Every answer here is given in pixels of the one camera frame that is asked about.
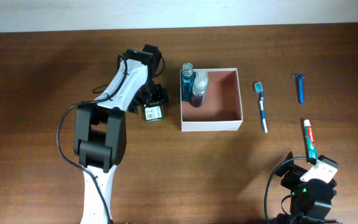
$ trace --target toothbrush handle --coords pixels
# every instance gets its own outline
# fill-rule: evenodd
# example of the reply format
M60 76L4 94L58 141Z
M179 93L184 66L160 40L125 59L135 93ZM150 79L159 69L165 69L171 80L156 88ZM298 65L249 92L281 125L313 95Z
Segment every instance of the toothbrush handle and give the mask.
M301 78L299 79L298 84L299 84L299 103L303 103L303 81Z
M262 125L264 127L265 133L267 133L267 125L266 125L266 117L265 117L264 101L263 100L259 101L259 106L260 106L260 118L262 119Z

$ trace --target white wall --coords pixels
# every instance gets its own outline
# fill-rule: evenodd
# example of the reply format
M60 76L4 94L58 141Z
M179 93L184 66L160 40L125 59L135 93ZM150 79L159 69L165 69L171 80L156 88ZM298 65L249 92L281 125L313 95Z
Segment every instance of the white wall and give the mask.
M0 32L358 22L358 0L0 0Z

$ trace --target razor head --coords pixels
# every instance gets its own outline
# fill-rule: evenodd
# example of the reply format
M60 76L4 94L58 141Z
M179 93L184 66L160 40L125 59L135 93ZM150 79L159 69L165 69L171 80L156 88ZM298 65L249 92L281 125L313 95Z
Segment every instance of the razor head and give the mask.
M304 78L305 75L304 74L293 74L292 78Z
M263 91L264 89L262 88L262 83L261 82L257 82L255 83L255 91L257 93L260 93L261 91Z

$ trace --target green toothpaste tube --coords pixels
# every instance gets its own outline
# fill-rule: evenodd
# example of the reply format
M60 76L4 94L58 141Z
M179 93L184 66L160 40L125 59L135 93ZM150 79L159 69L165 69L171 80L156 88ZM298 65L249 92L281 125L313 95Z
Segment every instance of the green toothpaste tube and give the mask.
M313 131L309 120L303 121L303 129L305 130L306 148L308 150L308 158L317 159L316 143L314 143Z

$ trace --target cardboard box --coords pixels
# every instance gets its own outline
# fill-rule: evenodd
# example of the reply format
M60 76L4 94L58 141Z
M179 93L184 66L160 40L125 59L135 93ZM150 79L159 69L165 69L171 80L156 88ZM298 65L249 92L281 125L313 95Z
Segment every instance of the cardboard box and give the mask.
M180 100L181 131L237 131L243 120L237 69L194 69L194 72L201 70L207 71L209 77L205 102L195 108Z

